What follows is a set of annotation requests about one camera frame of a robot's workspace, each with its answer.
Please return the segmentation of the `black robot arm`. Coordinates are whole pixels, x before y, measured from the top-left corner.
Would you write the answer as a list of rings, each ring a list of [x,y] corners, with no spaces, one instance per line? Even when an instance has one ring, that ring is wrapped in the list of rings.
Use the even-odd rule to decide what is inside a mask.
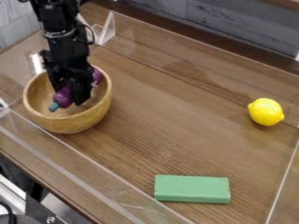
[[[78,19],[80,0],[18,1],[31,3],[42,23],[50,49],[40,50],[40,56],[54,90],[68,86],[70,98],[79,106],[91,97],[94,67],[88,56],[90,45],[95,44],[95,39],[88,39],[88,26]]]

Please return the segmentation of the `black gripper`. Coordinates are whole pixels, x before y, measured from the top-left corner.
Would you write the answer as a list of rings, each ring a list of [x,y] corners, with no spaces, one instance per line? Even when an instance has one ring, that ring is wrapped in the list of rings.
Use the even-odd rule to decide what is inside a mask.
[[[55,91],[70,82],[72,100],[82,105],[91,97],[94,68],[88,63],[88,34],[84,31],[46,32],[50,49],[42,50],[44,68]]]

